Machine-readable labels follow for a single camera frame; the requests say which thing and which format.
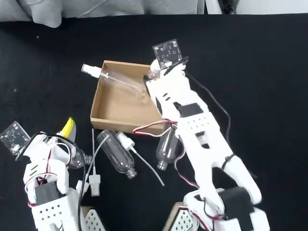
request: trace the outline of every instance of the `open cardboard tray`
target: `open cardboard tray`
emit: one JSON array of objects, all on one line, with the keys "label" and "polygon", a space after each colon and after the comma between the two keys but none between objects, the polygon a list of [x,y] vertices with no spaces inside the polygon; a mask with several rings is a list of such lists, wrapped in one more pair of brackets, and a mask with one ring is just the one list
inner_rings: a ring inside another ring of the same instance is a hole
[{"label": "open cardboard tray", "polygon": [[[111,68],[143,83],[143,76],[150,70],[149,65],[130,64],[105,60],[103,70]],[[111,129],[132,133],[136,127],[162,120],[149,96],[142,103],[113,86],[98,81],[91,109],[91,123],[96,129]],[[143,130],[152,134],[164,131],[163,125],[154,125]]]}]

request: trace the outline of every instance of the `plastic bottle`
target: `plastic bottle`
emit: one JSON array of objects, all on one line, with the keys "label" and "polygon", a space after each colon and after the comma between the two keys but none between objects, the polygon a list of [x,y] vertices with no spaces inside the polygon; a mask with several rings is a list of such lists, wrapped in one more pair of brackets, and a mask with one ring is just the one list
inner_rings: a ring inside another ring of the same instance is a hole
[{"label": "plastic bottle", "polygon": [[99,67],[89,66],[86,64],[83,64],[81,71],[88,73],[95,78],[99,78],[100,81],[119,88],[122,91],[134,95],[141,100],[146,99],[147,92],[145,89],[145,85],[143,83],[135,81],[134,79],[123,73],[120,73],[110,68],[102,70]]},{"label": "plastic bottle", "polygon": [[125,173],[129,179],[134,178],[137,175],[134,169],[134,159],[131,154],[123,148],[120,141],[116,138],[116,133],[114,131],[102,131],[96,138],[98,143],[101,143],[107,135],[109,135],[109,137],[101,148],[118,172]]},{"label": "plastic bottle", "polygon": [[144,84],[141,84],[115,70],[109,68],[103,70],[100,75],[100,80],[111,86],[115,86],[126,93],[132,94],[137,98],[142,99],[146,96]]},{"label": "plastic bottle", "polygon": [[[90,165],[90,163],[92,161],[92,156],[91,155],[85,155],[83,150],[81,150],[81,153],[85,157],[86,165]],[[76,152],[75,157],[72,158],[72,161],[69,165],[69,168],[76,169],[76,168],[81,168],[82,166],[83,166],[83,164],[82,164],[82,161],[81,161],[80,153]]]},{"label": "plastic bottle", "polygon": [[178,143],[179,139],[175,136],[175,129],[173,127],[160,138],[156,149],[157,168],[159,170],[166,170],[168,164],[174,161]]}]

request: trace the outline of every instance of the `gray fabric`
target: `gray fabric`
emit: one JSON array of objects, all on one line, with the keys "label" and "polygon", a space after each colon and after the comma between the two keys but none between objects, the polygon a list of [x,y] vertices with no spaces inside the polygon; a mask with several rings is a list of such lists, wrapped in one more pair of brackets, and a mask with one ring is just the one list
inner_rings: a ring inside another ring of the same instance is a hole
[{"label": "gray fabric", "polygon": [[1,21],[58,27],[62,17],[204,13],[204,0],[0,0]]}]

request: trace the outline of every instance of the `black cord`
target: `black cord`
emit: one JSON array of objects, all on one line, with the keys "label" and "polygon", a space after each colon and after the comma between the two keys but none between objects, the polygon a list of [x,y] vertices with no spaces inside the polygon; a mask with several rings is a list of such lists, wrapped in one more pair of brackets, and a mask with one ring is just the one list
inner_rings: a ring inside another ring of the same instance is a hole
[{"label": "black cord", "polygon": [[65,140],[66,142],[69,142],[71,145],[76,147],[76,150],[80,153],[80,156],[81,156],[81,162],[83,164],[83,177],[82,177],[81,190],[80,190],[79,199],[78,199],[78,214],[77,214],[78,218],[77,219],[78,219],[79,231],[82,231],[80,214],[81,214],[81,201],[82,201],[82,194],[83,194],[82,192],[83,192],[83,189],[85,187],[85,182],[86,182],[86,161],[85,161],[85,157],[82,154],[79,147],[73,141],[69,140],[68,138],[65,138],[65,137],[60,136],[60,135],[53,135],[51,137],[58,137],[58,138]]},{"label": "black cord", "polygon": [[229,155],[226,157],[225,162],[223,162],[222,166],[221,166],[221,170],[225,170],[226,164],[235,156],[235,154],[233,153],[232,155]]},{"label": "black cord", "polygon": [[218,218],[212,217],[211,215],[209,215],[209,214],[206,212],[205,205],[206,205],[206,200],[204,200],[204,208],[203,208],[205,215],[207,215],[207,216],[208,216],[209,218],[211,218],[212,220],[218,220]]},{"label": "black cord", "polygon": [[229,144],[229,134],[230,134],[230,127],[231,127],[231,117],[229,115],[229,113],[226,111],[226,109],[223,108],[223,106],[221,106],[221,104],[215,99],[215,97],[213,96],[213,94],[210,92],[209,89],[207,89],[207,87],[205,87],[204,85],[202,85],[197,79],[195,79],[191,74],[189,74],[186,71],[186,75],[191,78],[199,87],[201,87],[202,89],[204,89],[212,98],[212,100],[217,104],[217,106],[226,114],[227,118],[228,118],[228,126],[226,129],[226,141]]},{"label": "black cord", "polygon": [[187,64],[187,62],[188,62],[188,56],[183,57],[182,59],[178,60],[177,62],[175,62],[174,64],[172,64],[170,67],[168,67],[167,71],[164,73],[164,76],[165,76],[166,74],[168,74],[170,71],[172,71],[172,69],[173,69],[174,67],[176,67],[177,65],[179,65],[179,64],[185,65],[185,64]]}]

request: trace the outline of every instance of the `white wall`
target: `white wall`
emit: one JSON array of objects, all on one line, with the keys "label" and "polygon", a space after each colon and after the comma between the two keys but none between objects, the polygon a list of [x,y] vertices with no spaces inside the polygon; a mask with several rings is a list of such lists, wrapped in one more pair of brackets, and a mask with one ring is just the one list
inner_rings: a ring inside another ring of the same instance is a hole
[{"label": "white wall", "polygon": [[237,14],[308,13],[308,0],[239,0]]}]

